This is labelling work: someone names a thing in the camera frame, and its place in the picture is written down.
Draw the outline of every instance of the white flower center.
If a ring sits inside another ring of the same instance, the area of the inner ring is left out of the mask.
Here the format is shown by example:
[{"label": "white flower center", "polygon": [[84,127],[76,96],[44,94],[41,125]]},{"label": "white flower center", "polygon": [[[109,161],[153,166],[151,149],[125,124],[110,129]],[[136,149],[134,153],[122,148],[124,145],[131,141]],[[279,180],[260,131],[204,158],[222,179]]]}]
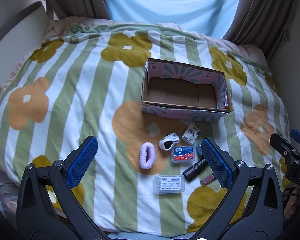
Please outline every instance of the white flower center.
[{"label": "white flower center", "polygon": [[227,61],[227,60],[226,60],[226,66],[227,66],[227,68],[232,69],[232,64],[231,64],[230,61]]},{"label": "white flower center", "polygon": [[262,127],[261,125],[259,126],[258,130],[259,130],[259,132],[260,132],[261,134],[263,134],[264,130],[263,130],[263,127]]},{"label": "white flower center", "polygon": [[160,128],[157,123],[153,122],[152,124],[147,126],[147,130],[149,131],[150,137],[155,137],[160,134]]},{"label": "white flower center", "polygon": [[132,49],[132,46],[130,46],[130,45],[129,46],[128,45],[124,45],[123,49]]},{"label": "white flower center", "polygon": [[54,192],[48,190],[48,195],[49,195],[49,198],[51,200],[52,203],[56,203],[57,202],[57,196]]},{"label": "white flower center", "polygon": [[24,103],[29,102],[29,101],[30,101],[30,98],[31,98],[31,95],[25,95],[25,96],[23,97],[22,102],[24,102]]}]

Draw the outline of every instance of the screw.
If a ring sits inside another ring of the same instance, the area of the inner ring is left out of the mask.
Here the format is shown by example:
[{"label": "screw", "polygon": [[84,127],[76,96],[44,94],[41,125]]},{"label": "screw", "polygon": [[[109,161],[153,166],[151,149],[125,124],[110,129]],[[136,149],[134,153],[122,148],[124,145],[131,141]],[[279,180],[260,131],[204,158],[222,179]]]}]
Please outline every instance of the screw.
[{"label": "screw", "polygon": [[55,162],[54,162],[54,165],[55,166],[61,166],[63,164],[63,161],[62,160],[56,160]]},{"label": "screw", "polygon": [[267,164],[267,165],[266,165],[266,168],[267,168],[268,170],[270,170],[270,171],[273,170],[273,166],[272,166],[271,164]]},{"label": "screw", "polygon": [[243,162],[243,161],[237,161],[236,164],[237,164],[239,167],[243,167],[243,166],[244,166],[244,162]]},{"label": "screw", "polygon": [[32,163],[29,163],[29,164],[26,165],[26,169],[27,169],[27,170],[31,170],[32,167],[33,167],[33,164],[32,164]]}]

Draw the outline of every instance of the bed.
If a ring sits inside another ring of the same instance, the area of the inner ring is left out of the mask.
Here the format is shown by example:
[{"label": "bed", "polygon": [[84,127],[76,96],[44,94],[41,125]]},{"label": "bed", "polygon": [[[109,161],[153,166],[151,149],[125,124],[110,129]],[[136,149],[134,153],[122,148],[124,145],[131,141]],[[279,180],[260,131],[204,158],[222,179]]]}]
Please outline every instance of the bed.
[{"label": "bed", "polygon": [[[98,153],[73,193],[94,222],[105,231],[165,237],[191,233],[226,193],[217,181],[200,186],[211,170],[177,195],[156,195],[153,180],[157,174],[181,174],[192,165],[172,164],[158,142],[170,132],[181,136],[193,123],[202,131],[197,144],[209,136],[235,160],[255,167],[271,163],[280,187],[288,185],[284,161],[269,145],[274,132],[290,140],[288,115],[260,49],[175,24],[85,17],[49,23],[42,5],[32,5],[30,11],[0,34],[0,169],[13,182],[20,183],[26,164],[48,166],[65,159],[93,135]],[[211,123],[142,113],[148,57],[225,72],[233,111]],[[148,172],[138,166],[146,141],[156,150]],[[47,189],[60,210],[52,187]],[[240,218],[250,193],[248,188],[233,221]]]}]

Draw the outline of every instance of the open box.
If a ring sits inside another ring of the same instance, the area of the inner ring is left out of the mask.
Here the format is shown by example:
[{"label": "open box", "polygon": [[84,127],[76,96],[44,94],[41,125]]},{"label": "open box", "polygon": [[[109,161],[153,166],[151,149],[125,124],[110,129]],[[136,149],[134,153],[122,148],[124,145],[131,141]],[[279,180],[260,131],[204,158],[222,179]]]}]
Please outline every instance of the open box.
[{"label": "open box", "polygon": [[148,58],[142,112],[172,119],[219,122],[232,111],[223,72]]}]

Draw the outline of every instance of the floral blanket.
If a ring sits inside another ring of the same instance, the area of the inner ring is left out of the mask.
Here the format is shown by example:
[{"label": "floral blanket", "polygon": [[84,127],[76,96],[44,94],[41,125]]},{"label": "floral blanket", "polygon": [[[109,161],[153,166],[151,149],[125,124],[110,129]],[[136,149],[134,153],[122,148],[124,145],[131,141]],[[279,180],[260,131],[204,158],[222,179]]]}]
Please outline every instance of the floral blanket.
[{"label": "floral blanket", "polygon": [[[219,123],[193,122],[201,130],[197,144],[210,136],[235,160],[271,163],[285,188],[286,167],[269,137],[278,132],[289,139],[288,117],[272,74],[239,47],[222,44],[160,25],[73,24],[67,36],[44,41],[0,97],[0,166],[19,183],[27,163],[51,165],[93,135],[98,153],[73,193],[98,226],[159,236],[196,231],[226,190],[217,181],[200,186],[211,173],[207,168],[182,194],[154,193],[156,174],[181,174],[191,164],[172,164],[170,153],[158,147],[171,132],[181,136],[188,123],[141,112],[144,66],[152,57],[223,71],[234,110]],[[138,164],[144,142],[156,150],[148,171]],[[48,192],[60,208],[52,187]],[[248,188],[233,220],[250,193]]]}]

